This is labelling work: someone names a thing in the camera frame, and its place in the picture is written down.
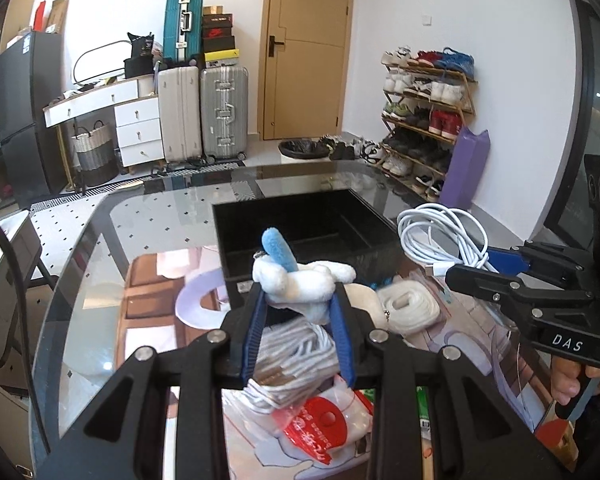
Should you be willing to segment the right hand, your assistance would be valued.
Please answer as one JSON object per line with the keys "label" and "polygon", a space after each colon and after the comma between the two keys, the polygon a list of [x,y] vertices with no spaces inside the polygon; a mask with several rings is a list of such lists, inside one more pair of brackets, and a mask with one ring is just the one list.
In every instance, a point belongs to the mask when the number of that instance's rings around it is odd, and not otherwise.
{"label": "right hand", "polygon": [[[594,366],[583,367],[577,362],[553,356],[550,361],[550,394],[559,404],[567,405],[581,389],[580,375],[598,379],[600,381],[600,368]],[[600,383],[596,388],[600,393]]]}

